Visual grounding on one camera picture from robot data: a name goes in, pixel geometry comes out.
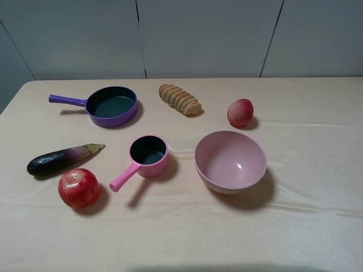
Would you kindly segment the sliced bread loaf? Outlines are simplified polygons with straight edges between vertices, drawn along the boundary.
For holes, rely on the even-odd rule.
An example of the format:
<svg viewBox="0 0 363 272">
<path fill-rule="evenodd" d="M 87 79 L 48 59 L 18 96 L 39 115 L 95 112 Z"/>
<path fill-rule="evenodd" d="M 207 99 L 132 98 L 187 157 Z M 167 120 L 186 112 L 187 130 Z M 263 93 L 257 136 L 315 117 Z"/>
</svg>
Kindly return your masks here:
<svg viewBox="0 0 363 272">
<path fill-rule="evenodd" d="M 174 84 L 161 85 L 158 93 L 162 101 L 184 116 L 196 115 L 202 109 L 202 105 L 193 95 Z"/>
</svg>

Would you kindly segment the small pink saucepan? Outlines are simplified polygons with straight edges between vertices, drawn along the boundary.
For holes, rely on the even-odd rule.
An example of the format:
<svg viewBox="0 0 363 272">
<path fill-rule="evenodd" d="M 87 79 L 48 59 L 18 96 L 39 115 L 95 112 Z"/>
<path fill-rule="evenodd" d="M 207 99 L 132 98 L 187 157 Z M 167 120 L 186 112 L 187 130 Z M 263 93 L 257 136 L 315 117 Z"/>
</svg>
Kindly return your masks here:
<svg viewBox="0 0 363 272">
<path fill-rule="evenodd" d="M 168 166 L 168 145 L 160 137 L 146 135 L 131 144 L 129 157 L 129 167 L 109 184 L 113 192 L 118 192 L 136 173 L 147 178 L 161 175 Z"/>
</svg>

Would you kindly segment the pink bowl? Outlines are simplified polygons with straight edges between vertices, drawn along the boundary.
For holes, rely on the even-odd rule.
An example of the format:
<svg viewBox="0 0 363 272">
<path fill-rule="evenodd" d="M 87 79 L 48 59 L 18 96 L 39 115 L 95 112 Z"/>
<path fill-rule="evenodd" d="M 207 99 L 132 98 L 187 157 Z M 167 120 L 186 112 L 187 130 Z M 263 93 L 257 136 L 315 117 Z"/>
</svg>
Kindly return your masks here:
<svg viewBox="0 0 363 272">
<path fill-rule="evenodd" d="M 221 194 L 239 194 L 257 184 L 267 170 L 263 149 L 234 131 L 206 135 L 195 148 L 197 173 L 204 184 Z"/>
</svg>

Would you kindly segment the pink peach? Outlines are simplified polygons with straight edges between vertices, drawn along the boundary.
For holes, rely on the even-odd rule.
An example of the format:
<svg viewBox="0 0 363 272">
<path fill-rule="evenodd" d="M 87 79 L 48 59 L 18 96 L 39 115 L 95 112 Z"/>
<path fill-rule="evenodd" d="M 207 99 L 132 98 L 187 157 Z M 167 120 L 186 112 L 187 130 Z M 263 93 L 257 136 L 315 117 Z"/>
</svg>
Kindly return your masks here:
<svg viewBox="0 0 363 272">
<path fill-rule="evenodd" d="M 227 119 L 233 126 L 246 126 L 254 115 L 254 107 L 249 99 L 234 101 L 227 110 Z"/>
</svg>

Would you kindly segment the purple frying pan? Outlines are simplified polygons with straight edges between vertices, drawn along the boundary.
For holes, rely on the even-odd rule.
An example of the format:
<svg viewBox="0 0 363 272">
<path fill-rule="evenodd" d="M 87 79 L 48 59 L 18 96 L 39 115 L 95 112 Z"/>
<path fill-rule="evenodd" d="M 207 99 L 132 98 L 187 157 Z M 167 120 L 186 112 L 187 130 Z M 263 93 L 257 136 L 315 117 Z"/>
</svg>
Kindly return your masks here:
<svg viewBox="0 0 363 272">
<path fill-rule="evenodd" d="M 91 121 L 101 128 L 124 125 L 136 116 L 138 110 L 136 93 L 120 86 L 102 88 L 87 99 L 50 95 L 48 101 L 84 107 Z"/>
</svg>

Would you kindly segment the red apple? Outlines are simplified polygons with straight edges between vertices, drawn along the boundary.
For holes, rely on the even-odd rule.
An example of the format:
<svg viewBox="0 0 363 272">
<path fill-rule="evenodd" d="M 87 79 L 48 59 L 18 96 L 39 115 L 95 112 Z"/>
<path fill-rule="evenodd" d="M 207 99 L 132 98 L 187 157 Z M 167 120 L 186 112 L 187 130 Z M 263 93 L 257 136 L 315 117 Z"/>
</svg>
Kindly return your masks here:
<svg viewBox="0 0 363 272">
<path fill-rule="evenodd" d="M 91 171 L 76 168 L 63 174 L 58 193 L 66 205 L 78 210 L 92 205 L 99 198 L 100 185 Z"/>
</svg>

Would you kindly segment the purple eggplant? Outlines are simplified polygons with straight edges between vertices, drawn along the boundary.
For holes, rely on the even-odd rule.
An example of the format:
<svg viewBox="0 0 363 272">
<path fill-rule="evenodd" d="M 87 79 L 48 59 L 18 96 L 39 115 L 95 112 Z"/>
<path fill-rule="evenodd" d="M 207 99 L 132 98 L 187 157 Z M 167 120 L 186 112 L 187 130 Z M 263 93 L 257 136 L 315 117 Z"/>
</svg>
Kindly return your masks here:
<svg viewBox="0 0 363 272">
<path fill-rule="evenodd" d="M 32 176 L 46 176 L 90 158 L 105 147 L 105 144 L 89 143 L 40 155 L 28 163 L 27 172 Z"/>
</svg>

